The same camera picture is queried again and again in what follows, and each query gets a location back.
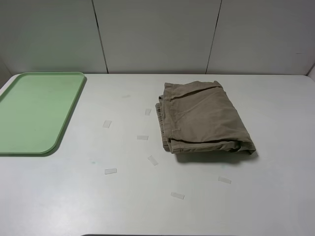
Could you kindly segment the clear tape strip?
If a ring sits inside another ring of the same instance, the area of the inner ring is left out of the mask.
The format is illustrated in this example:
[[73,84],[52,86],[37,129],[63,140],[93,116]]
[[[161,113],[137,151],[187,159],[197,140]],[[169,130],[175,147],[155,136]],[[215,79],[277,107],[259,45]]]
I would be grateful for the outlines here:
[[112,123],[112,121],[111,120],[106,120],[105,122],[104,122],[104,124],[103,124],[103,128],[109,128],[110,127],[110,125],[111,125],[111,123]]
[[225,178],[225,177],[218,177],[218,181],[224,182],[224,183],[227,183],[227,184],[231,184],[232,183],[232,180],[230,180],[228,178]]
[[149,116],[150,113],[151,113],[151,109],[146,108],[146,109],[145,109],[145,115],[146,115],[146,116]]
[[185,198],[185,196],[183,194],[179,194],[179,193],[176,193],[176,192],[171,192],[171,196],[174,197],[174,198],[181,199],[181,200],[183,200]]
[[148,160],[154,165],[158,165],[158,162],[156,161],[156,159],[151,155],[148,157]]
[[116,168],[105,169],[105,170],[104,170],[104,174],[105,174],[105,175],[115,174],[116,172],[117,172],[117,169],[116,169]]
[[138,135],[138,136],[137,136],[137,139],[138,139],[138,140],[146,140],[146,141],[147,141],[147,140],[149,139],[149,136],[146,136],[146,135]]

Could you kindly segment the khaki shorts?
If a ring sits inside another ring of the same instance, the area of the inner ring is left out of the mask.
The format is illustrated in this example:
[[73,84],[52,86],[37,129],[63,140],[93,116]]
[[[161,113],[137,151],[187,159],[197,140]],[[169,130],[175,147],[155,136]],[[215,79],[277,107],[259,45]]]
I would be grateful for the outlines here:
[[217,81],[165,83],[156,112],[162,146],[172,154],[256,152],[237,110]]

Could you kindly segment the green plastic tray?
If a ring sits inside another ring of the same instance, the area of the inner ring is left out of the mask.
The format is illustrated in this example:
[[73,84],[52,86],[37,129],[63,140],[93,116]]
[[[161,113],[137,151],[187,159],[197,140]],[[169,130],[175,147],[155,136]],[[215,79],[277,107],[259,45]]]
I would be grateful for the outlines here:
[[85,81],[81,72],[28,72],[0,96],[0,153],[45,154],[60,140]]

